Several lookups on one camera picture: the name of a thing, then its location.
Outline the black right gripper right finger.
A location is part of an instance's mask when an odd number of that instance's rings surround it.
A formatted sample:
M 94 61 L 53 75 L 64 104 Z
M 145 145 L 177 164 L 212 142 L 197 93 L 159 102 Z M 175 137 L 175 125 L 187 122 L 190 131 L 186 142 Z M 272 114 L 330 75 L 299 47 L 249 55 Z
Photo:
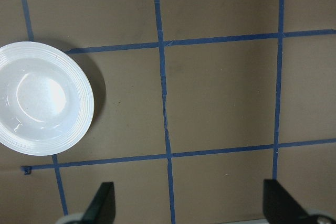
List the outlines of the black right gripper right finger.
M 308 214 L 274 179 L 263 182 L 263 214 L 271 224 L 318 223 L 318 216 Z

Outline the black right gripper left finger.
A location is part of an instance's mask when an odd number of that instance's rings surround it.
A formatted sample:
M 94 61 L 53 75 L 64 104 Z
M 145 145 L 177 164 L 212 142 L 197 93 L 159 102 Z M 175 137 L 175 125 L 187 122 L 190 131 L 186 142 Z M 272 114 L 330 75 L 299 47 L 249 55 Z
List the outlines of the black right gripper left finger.
M 114 183 L 102 183 L 83 214 L 81 223 L 114 223 L 116 216 L 115 203 Z

